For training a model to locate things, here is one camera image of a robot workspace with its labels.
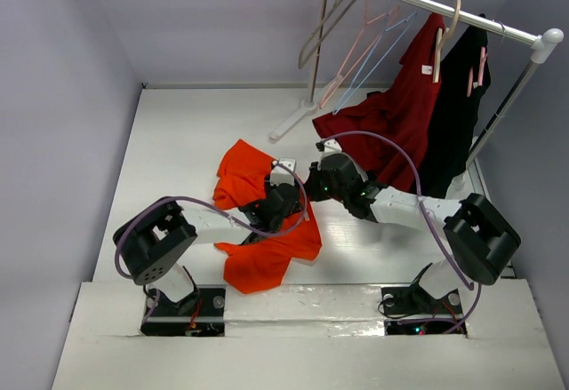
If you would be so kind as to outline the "orange t-shirt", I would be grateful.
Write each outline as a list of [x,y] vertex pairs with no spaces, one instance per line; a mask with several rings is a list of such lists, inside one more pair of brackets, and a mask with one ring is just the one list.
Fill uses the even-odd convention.
[[[238,140],[222,157],[213,190],[213,204],[225,211],[238,208],[261,217],[267,197],[265,179],[275,161],[270,155]],[[283,233],[264,238],[256,233],[240,243],[216,243],[227,254],[223,278],[244,294],[267,291],[279,286],[294,259],[313,261],[322,248],[322,239],[314,212],[302,208],[284,219],[261,218],[253,227],[266,233]]]

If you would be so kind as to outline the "light blue clothes hanger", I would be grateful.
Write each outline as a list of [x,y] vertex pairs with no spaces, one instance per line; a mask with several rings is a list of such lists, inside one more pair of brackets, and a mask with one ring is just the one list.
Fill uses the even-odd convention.
[[[386,10],[384,13],[371,18],[369,16],[370,10],[370,0],[365,0],[364,16],[362,27],[351,45],[344,61],[339,68],[337,75],[334,79],[334,84],[329,88],[320,106],[324,107],[327,102],[333,97],[334,93],[340,88],[340,86],[346,81],[346,79],[354,72],[352,80],[344,93],[342,93],[340,99],[337,101],[332,114],[337,115],[344,107],[346,107],[348,101],[356,93],[356,91],[367,81],[367,79],[373,74],[375,69],[385,60],[389,53],[395,48],[397,43],[406,34],[410,26],[413,24],[417,13],[413,12],[404,19],[397,22],[393,22],[393,19],[397,16],[398,7],[390,7],[392,0],[388,0],[386,5]],[[357,46],[360,44],[362,39],[365,37],[365,33],[375,25],[378,21],[382,21],[381,30],[377,33],[377,36],[369,43],[364,51],[353,61],[350,68],[347,68],[349,61],[352,59]],[[396,30],[398,27],[403,27],[403,31],[398,35],[394,42],[387,48],[387,50],[379,57],[375,51],[378,45],[381,43],[381,39],[388,35],[391,31]]]

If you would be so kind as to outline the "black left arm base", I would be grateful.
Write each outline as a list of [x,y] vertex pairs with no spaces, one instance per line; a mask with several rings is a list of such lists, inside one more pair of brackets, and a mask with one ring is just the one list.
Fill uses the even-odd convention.
[[140,332],[149,337],[223,337],[225,286],[205,285],[180,302],[145,289],[146,307]]

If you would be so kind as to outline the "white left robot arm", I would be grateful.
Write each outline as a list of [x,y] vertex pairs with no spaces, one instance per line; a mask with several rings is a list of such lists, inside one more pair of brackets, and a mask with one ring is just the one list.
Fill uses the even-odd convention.
[[115,268],[151,301],[144,320],[162,307],[190,315],[201,305],[195,280],[180,264],[191,245],[228,243],[249,249],[283,239],[301,225],[307,207],[299,183],[270,184],[261,199],[228,211],[188,196],[166,196],[113,234]]

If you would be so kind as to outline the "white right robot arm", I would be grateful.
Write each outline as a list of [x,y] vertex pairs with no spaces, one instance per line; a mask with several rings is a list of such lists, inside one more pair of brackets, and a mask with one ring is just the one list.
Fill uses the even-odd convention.
[[443,260],[427,264],[409,285],[384,292],[378,308],[390,318],[432,314],[460,287],[495,284],[521,245],[483,195],[456,200],[403,192],[370,179],[342,152],[313,162],[304,187],[310,201],[333,199],[358,219],[427,230],[442,249]]

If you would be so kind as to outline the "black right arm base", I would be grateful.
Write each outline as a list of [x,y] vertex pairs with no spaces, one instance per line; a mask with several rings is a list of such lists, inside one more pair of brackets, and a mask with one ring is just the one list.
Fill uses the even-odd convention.
[[468,334],[458,290],[433,298],[417,279],[409,285],[382,287],[378,312],[388,336]]

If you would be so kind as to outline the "dark red t-shirt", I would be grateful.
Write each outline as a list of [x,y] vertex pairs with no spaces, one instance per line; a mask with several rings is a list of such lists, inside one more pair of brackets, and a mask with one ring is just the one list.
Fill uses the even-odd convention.
[[[370,131],[398,144],[420,166],[428,148],[428,128],[441,83],[432,75],[437,34],[445,30],[443,17],[432,13],[401,57],[401,69],[386,92],[360,104],[313,120],[321,138],[345,131]],[[404,155],[391,145],[365,135],[338,139],[344,152],[381,183],[408,192],[414,174]]]

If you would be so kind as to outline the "grey clothes hanger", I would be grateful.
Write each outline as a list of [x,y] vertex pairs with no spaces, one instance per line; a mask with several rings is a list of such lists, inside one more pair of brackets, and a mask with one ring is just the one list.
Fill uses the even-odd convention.
[[324,40],[332,33],[335,27],[358,0],[335,0],[332,7],[320,18],[316,27],[302,45],[297,68],[303,69],[317,54]]

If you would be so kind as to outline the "black t-shirt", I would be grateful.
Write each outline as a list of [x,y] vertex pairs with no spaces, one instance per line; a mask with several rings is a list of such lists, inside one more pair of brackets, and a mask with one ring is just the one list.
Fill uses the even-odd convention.
[[[480,49],[487,49],[483,85],[467,97],[469,70],[477,72]],[[432,113],[428,148],[419,167],[421,192],[444,198],[453,178],[466,170],[481,99],[491,86],[488,35],[468,27],[441,61],[441,85]]]

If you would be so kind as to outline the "beige wooden clothes hanger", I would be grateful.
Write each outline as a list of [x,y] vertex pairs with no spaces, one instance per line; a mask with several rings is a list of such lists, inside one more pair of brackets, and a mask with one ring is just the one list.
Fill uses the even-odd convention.
[[445,29],[440,28],[437,32],[437,44],[436,44],[436,49],[435,49],[435,59],[434,59],[433,74],[432,74],[434,84],[439,83],[442,50],[445,46],[445,43],[450,38],[453,37],[453,33],[456,29],[456,26],[457,26],[459,18],[460,18],[460,12],[461,12],[461,0],[456,0],[454,13],[453,13],[453,19],[452,19],[450,26],[448,28],[445,28]]

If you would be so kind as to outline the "pink hanger under black shirt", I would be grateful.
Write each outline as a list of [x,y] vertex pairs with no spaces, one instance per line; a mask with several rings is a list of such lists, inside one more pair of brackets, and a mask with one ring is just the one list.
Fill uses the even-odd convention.
[[487,60],[487,49],[483,46],[480,49],[477,72],[475,72],[474,68],[471,68],[469,70],[468,85],[467,85],[468,98],[472,95],[472,92],[477,87],[483,85],[486,60]]

